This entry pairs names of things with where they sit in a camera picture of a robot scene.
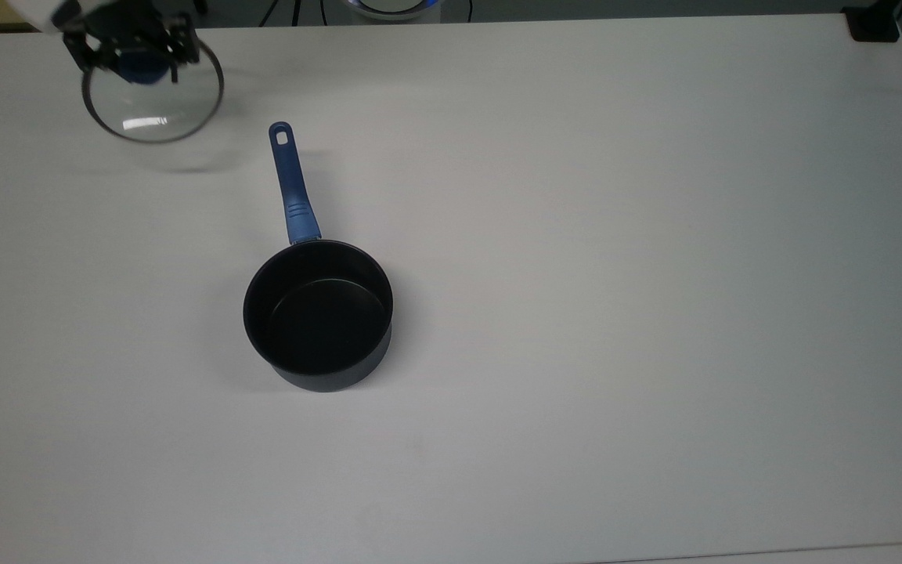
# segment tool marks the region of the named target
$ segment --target black saucepan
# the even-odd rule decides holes
[[[391,339],[391,286],[364,251],[321,239],[290,125],[269,128],[291,246],[255,274],[243,321],[255,349],[286,381],[335,392],[362,381]]]

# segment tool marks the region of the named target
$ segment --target blue handle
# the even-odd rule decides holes
[[[298,147],[294,145],[294,133],[283,121],[269,126],[269,145],[273,148],[276,179],[283,196],[283,217],[287,220],[287,239],[291,245],[303,240],[319,239],[319,222],[312,213],[312,204],[305,192],[305,178],[298,163]]]

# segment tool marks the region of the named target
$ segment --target white table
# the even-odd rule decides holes
[[[902,542],[902,42],[835,15],[203,39],[225,106],[145,147],[85,114],[60,38],[0,36],[0,563]],[[396,294],[344,392],[241,325],[286,245],[278,119]]]

